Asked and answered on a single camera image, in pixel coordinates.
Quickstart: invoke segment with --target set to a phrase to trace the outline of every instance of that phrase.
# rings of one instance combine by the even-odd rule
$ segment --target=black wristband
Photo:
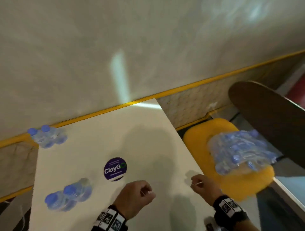
[[[126,221],[123,214],[112,204],[101,212],[91,231],[127,231]]]
[[[217,198],[213,207],[216,210],[214,215],[216,223],[229,231],[233,230],[236,222],[249,219],[246,212],[227,195]]]

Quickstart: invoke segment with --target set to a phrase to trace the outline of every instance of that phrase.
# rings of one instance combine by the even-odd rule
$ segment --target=purple circular sticker
[[[104,176],[107,180],[117,181],[123,178],[127,171],[126,161],[120,157],[112,158],[104,167]]]

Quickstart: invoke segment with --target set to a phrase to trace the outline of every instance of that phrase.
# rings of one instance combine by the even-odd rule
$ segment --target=yellow seat
[[[201,168],[204,175],[218,182],[221,189],[229,197],[236,201],[242,201],[247,196],[252,196],[267,187],[274,177],[272,166],[268,166],[260,172],[252,172],[245,175],[221,176],[215,170],[213,157],[211,156],[207,142],[221,132],[234,132],[238,129],[234,124],[225,119],[212,119],[190,128],[183,137],[183,142]]]

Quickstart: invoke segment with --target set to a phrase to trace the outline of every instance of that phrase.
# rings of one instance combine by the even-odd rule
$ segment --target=brown wooden board
[[[237,82],[229,98],[244,118],[285,156],[305,168],[305,110],[256,82]]]

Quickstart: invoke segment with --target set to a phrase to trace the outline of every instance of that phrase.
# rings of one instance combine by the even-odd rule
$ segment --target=hand
[[[129,220],[135,217],[144,206],[153,201],[156,194],[151,191],[151,186],[145,180],[128,183],[113,204]]]
[[[215,200],[224,195],[218,184],[207,176],[198,174],[191,178],[191,188],[198,193],[210,206],[213,206]]]

